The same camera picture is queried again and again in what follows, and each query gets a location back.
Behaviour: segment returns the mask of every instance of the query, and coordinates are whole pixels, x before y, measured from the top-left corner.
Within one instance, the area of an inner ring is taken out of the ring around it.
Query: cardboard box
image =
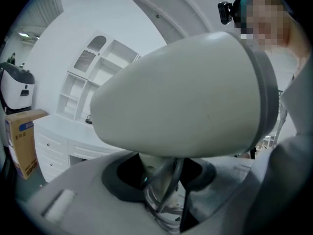
[[[44,110],[19,112],[5,117],[9,150],[18,173],[28,179],[38,166],[33,120],[47,116]]]

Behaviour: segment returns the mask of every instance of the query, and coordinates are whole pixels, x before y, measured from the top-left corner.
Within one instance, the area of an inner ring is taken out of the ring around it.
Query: ceiling light
[[[25,34],[25,33],[19,33],[22,37],[29,37],[28,34]]]

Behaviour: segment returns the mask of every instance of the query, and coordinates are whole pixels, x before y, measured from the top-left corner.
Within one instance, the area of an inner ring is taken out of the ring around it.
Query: white desk
[[[39,166],[47,182],[83,160],[123,150],[102,142],[92,125],[58,115],[35,120],[34,135]]]

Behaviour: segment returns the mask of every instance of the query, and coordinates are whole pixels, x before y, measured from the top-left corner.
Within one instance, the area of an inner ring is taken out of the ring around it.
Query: person
[[[231,15],[235,27],[239,28],[242,34],[252,36],[251,45],[262,50],[286,48],[297,59],[297,67],[291,82],[299,75],[311,56],[312,46],[302,26],[281,0],[235,0]],[[280,112],[281,119],[273,147],[296,133],[292,120],[283,105],[281,105]]]
[[[12,54],[12,56],[8,58],[7,63],[10,63],[12,65],[15,64],[15,52]]]

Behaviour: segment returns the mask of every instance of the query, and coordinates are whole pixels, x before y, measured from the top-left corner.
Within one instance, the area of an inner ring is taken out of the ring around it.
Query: floor
[[[39,167],[35,169],[27,180],[17,173],[15,175],[15,197],[23,202],[27,202],[34,193],[47,184]]]

